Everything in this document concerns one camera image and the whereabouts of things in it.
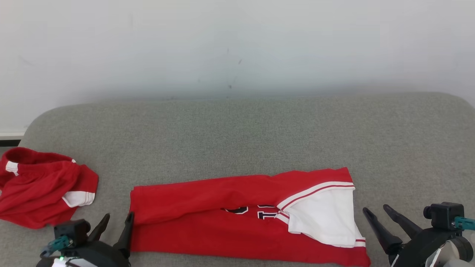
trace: white stripe trim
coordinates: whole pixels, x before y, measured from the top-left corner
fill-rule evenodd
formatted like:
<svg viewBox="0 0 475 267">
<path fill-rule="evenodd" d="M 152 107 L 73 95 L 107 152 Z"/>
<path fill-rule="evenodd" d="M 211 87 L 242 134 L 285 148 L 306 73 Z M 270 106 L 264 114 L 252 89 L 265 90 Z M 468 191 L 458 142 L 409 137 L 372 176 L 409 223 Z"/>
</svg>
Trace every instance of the white stripe trim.
<svg viewBox="0 0 475 267">
<path fill-rule="evenodd" d="M 282 210 L 283 207 L 285 207 L 285 205 L 287 205 L 288 203 L 292 202 L 292 201 L 295 200 L 295 199 L 298 199 L 298 198 L 300 198 L 300 197 L 303 197 L 303 196 L 305 196 L 305 195 L 312 195 L 312 192 L 317 193 L 317 192 L 324 192 L 324 191 L 327 191 L 327 190 L 335 189 L 335 188 L 333 188 L 333 187 L 328 187 L 328 188 L 322 189 L 322 190 L 320 190 L 320 191 L 317 191 L 317 190 L 319 190 L 319 189 L 321 189 L 321 188 L 324 188 L 324 187 L 327 187 L 327 186 L 332 186 L 332 185 L 346 185 L 346 186 L 351 185 L 352 187 L 337 187 L 337 188 L 338 188 L 338 189 L 351 189 L 351 190 L 354 190 L 354 189 L 355 189 L 355 187 L 354 187 L 354 185 L 353 185 L 352 182 L 344 182 L 344 181 L 328 181 L 328 182 L 323 182 L 323 183 L 314 185 L 314 186 L 310 187 L 309 189 L 306 189 L 306 190 L 304 190 L 304 191 L 298 192 L 297 194 L 292 195 L 292 196 L 286 198 L 286 199 L 283 200 L 281 203 L 279 203 L 279 204 L 277 205 L 277 207 L 278 207 L 280 210 Z M 304 200 L 304 199 L 305 199 L 305 198 L 298 199 L 298 200 L 294 201 L 294 202 L 292 203 L 292 205 L 295 204 L 295 203 L 298 203 L 299 201 Z"/>
<path fill-rule="evenodd" d="M 366 247 L 366 242 L 356 241 L 355 247 Z"/>
<path fill-rule="evenodd" d="M 281 221 L 283 221 L 284 223 L 286 224 L 289 224 L 289 218 L 287 218 L 286 216 L 278 213 L 276 216 L 275 216 L 276 219 L 279 219 Z"/>
<path fill-rule="evenodd" d="M 15 176 L 18 176 L 18 163 L 8 161 L 7 165 L 5 165 L 5 170 L 7 172 L 12 172 Z"/>
<path fill-rule="evenodd" d="M 70 208 L 82 207 L 94 202 L 95 193 L 86 191 L 69 191 L 62 197 L 63 201 Z"/>
</svg>

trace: folded red jersey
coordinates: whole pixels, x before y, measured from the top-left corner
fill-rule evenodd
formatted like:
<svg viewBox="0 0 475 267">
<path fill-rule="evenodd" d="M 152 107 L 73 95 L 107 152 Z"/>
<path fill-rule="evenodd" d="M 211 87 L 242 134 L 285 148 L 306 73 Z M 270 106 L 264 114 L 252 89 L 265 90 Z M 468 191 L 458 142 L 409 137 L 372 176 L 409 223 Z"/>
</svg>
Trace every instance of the folded red jersey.
<svg viewBox="0 0 475 267">
<path fill-rule="evenodd" d="M 0 162 L 0 219 L 38 229 L 70 220 L 94 201 L 98 176 L 56 153 L 16 147 Z"/>
<path fill-rule="evenodd" d="M 348 169 L 134 187 L 132 251 L 370 265 Z"/>
</svg>

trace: white fabric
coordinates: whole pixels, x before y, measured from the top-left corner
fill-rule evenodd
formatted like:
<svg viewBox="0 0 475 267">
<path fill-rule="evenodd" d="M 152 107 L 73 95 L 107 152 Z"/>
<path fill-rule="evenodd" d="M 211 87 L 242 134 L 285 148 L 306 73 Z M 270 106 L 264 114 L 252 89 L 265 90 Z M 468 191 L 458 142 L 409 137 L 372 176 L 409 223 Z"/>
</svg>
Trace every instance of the white fabric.
<svg viewBox="0 0 475 267">
<path fill-rule="evenodd" d="M 354 222 L 353 190 L 354 187 L 328 187 L 290 200 L 290 204 L 284 205 L 290 216 L 289 232 L 303 233 L 335 247 L 364 246 L 364 238 Z"/>
<path fill-rule="evenodd" d="M 15 176 L 18 176 L 18 163 L 8 161 L 7 165 L 5 166 L 5 170 L 7 172 L 12 172 Z"/>
<path fill-rule="evenodd" d="M 282 212 L 279 212 L 276 216 L 275 216 L 276 219 L 279 219 L 281 221 L 283 221 L 284 223 L 286 224 L 289 224 L 289 216 L 285 216 L 284 213 Z"/>
<path fill-rule="evenodd" d="M 64 257 L 63 260 L 61 260 L 59 258 L 55 258 L 53 266 L 51 266 L 51 267 L 67 267 L 68 265 L 66 265 L 66 263 L 68 263 L 68 261 L 70 263 L 74 263 L 74 264 L 76 264 L 80 267 L 97 267 L 96 265 L 88 262 L 85 259 L 82 259 L 82 258 L 70 259 L 68 257 Z"/>
<path fill-rule="evenodd" d="M 277 205 L 277 207 L 280 210 L 284 210 L 286 206 L 288 205 L 294 205 L 298 201 L 306 198 L 308 195 L 314 194 L 316 192 L 322 192 L 325 190 L 330 190 L 331 186 L 342 186 L 342 187 L 349 187 L 352 188 L 353 190 L 355 189 L 354 185 L 352 182 L 343 182 L 343 181 L 329 181 L 329 182 L 323 182 L 320 184 L 317 184 L 315 186 L 310 187 L 309 189 L 306 189 L 304 191 L 298 192 L 295 195 L 292 195 L 285 200 L 283 200 L 281 203 Z"/>
<path fill-rule="evenodd" d="M 94 201 L 95 193 L 85 191 L 70 191 L 66 192 L 63 196 L 63 200 L 70 208 L 82 207 L 92 204 Z"/>
</svg>

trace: gray fabric upholstery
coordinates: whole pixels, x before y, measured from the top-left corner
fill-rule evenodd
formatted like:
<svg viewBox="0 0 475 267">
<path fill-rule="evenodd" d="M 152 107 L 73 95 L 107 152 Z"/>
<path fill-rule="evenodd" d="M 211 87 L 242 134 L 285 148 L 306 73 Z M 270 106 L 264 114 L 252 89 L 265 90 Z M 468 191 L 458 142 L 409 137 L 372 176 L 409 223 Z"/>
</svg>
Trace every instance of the gray fabric upholstery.
<svg viewBox="0 0 475 267">
<path fill-rule="evenodd" d="M 134 185 L 344 166 L 356 185 L 355 219 L 373 266 L 388 262 L 365 206 L 405 241 L 384 203 L 425 228 L 422 210 L 434 202 L 463 203 L 475 218 L 475 111 L 440 93 L 66 106 L 37 118 L 20 145 L 68 155 L 99 174 L 94 203 L 73 218 L 95 225 L 110 212 L 102 235 L 109 244 L 120 235 Z M 0 238 L 0 266 L 34 266 L 53 230 L 0 221 Z M 131 263 L 309 266 L 166 253 L 133 253 Z"/>
</svg>

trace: printed number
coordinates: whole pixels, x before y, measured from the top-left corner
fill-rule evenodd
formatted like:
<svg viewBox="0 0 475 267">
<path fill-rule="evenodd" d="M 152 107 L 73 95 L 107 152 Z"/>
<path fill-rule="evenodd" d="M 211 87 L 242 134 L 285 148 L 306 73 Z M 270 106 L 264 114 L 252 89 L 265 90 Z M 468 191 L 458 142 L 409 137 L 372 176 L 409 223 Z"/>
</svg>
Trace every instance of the printed number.
<svg viewBox="0 0 475 267">
<path fill-rule="evenodd" d="M 272 212 L 267 213 L 267 212 L 259 211 L 259 212 L 257 213 L 257 217 L 258 217 L 259 219 L 273 218 L 273 217 L 275 217 L 276 215 L 277 215 L 277 212 L 275 212 L 275 213 L 272 213 Z"/>
<path fill-rule="evenodd" d="M 224 209 L 224 210 L 232 212 L 234 214 L 244 214 L 244 213 L 249 211 L 249 208 L 248 207 L 241 207 L 241 208 L 235 209 L 235 210 L 227 210 L 227 209 Z"/>
</svg>

